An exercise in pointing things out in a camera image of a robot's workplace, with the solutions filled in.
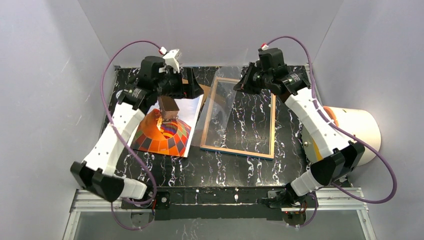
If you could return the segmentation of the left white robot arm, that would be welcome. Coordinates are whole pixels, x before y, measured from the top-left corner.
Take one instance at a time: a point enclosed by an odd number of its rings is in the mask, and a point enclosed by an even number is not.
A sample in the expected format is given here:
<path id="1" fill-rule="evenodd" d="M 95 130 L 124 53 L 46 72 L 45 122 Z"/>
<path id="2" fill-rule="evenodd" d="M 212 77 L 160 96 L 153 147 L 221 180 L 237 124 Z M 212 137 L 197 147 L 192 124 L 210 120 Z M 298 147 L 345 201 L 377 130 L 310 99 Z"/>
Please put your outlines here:
<path id="1" fill-rule="evenodd" d="M 145 198 L 148 193 L 146 183 L 117 176 L 116 166 L 124 149 L 135 153 L 128 142 L 160 97 L 195 100 L 203 96 L 204 90 L 193 69 L 188 67 L 184 74 L 187 82 L 184 82 L 181 68 L 173 58 L 147 56 L 141 61 L 137 75 L 128 80 L 117 98 L 114 111 L 106 112 L 108 124 L 97 143 L 81 162 L 75 161 L 70 167 L 82 189 L 110 203 L 127 199 L 144 205 L 154 199 Z"/>

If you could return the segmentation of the clear plastic sheet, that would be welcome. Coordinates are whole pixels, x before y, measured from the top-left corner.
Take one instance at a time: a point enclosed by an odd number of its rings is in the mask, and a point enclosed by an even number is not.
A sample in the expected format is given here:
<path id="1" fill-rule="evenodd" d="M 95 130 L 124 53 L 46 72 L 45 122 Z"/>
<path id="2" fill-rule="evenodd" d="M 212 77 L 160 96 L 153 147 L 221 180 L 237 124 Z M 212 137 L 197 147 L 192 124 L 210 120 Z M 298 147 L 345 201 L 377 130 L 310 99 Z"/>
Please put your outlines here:
<path id="1" fill-rule="evenodd" d="M 191 145 L 220 147 L 225 141 L 228 121 L 236 97 L 242 66 L 221 66 L 214 73 L 210 91 L 199 113 Z"/>

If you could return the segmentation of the small blue lidded jar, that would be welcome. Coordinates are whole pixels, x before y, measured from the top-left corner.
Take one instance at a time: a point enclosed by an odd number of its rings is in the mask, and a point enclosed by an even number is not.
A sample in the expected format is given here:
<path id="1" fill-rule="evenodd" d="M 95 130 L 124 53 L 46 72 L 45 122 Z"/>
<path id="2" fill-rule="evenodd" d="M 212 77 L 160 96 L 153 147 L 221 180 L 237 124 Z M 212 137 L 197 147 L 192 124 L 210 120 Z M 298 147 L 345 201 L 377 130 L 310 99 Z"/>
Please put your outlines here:
<path id="1" fill-rule="evenodd" d="M 123 90 L 119 90 L 119 91 L 116 92 L 115 97 L 116 97 L 117 100 L 119 99 L 122 92 L 123 92 Z"/>

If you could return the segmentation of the hot air balloon photo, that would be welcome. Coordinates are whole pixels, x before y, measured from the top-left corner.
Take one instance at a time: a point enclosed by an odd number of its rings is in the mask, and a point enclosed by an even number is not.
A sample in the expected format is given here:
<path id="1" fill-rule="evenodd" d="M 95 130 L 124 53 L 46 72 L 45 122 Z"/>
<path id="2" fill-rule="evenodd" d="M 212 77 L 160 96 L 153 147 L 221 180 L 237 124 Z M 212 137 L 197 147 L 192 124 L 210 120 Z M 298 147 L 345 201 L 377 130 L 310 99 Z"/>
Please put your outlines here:
<path id="1" fill-rule="evenodd" d="M 133 150 L 186 158 L 204 96 L 160 96 L 130 138 Z"/>

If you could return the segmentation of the aluminium rail base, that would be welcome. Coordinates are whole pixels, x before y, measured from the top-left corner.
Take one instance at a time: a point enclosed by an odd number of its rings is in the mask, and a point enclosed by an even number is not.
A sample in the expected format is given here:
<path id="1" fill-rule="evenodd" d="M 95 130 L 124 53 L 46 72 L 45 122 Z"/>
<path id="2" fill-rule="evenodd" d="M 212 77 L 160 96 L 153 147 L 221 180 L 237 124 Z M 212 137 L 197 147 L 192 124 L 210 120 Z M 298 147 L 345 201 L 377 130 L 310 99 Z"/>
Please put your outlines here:
<path id="1" fill-rule="evenodd" d="M 161 187 L 144 207 L 78 190 L 65 240 L 374 240 L 368 206 L 336 188 L 268 207 L 275 187 Z"/>

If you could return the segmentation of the blue wooden picture frame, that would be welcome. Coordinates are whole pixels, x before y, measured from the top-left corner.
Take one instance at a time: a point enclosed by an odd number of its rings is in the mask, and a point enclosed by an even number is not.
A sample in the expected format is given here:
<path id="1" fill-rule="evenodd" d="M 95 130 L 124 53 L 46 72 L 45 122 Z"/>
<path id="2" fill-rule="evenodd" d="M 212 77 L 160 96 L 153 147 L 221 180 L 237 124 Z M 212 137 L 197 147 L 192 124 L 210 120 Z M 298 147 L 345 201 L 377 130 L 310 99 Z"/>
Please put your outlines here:
<path id="1" fill-rule="evenodd" d="M 220 147 L 203 146 L 214 151 L 263 160 L 275 156 L 276 96 L 268 90 L 259 94 L 236 91 L 226 127 L 225 140 Z"/>

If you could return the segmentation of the brown cardboard backing board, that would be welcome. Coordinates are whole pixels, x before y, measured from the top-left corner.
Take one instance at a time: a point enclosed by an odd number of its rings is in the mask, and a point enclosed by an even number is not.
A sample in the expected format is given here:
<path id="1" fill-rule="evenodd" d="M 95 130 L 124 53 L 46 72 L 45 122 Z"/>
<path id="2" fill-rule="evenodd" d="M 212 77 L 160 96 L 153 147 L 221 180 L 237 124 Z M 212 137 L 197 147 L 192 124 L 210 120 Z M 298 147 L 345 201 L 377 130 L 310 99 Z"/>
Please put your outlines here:
<path id="1" fill-rule="evenodd" d="M 188 80 L 183 78 L 182 79 L 182 84 L 183 84 L 183 92 L 184 92 L 184 94 L 185 94 L 185 84 L 187 84 L 187 83 L 188 83 Z M 210 93 L 211 87 L 210 86 L 206 86 L 204 84 L 200 84 L 200 83 L 198 83 L 198 84 L 201 86 L 201 88 L 204 91 L 204 94 L 201 97 L 201 105 L 203 105 L 206 102 L 206 99 L 207 99 L 207 97 L 208 97 L 208 95 Z"/>

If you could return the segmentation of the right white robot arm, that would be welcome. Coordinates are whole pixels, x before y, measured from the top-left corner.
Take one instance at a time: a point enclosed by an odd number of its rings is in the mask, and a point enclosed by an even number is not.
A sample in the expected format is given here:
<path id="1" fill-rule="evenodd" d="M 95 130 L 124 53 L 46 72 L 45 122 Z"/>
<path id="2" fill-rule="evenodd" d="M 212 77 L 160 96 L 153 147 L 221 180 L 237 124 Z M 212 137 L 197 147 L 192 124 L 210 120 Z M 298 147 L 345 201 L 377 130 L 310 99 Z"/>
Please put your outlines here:
<path id="1" fill-rule="evenodd" d="M 249 63 L 246 73 L 233 89 L 252 95 L 269 90 L 280 97 L 299 118 L 322 157 L 282 190 L 263 198 L 262 204 L 282 208 L 302 203 L 308 194 L 329 186 L 358 165 L 365 147 L 343 137 L 331 127 L 331 120 L 324 119 L 324 109 L 313 97 L 308 76 L 302 71 L 290 72 L 281 49 L 259 49 L 258 60 Z"/>

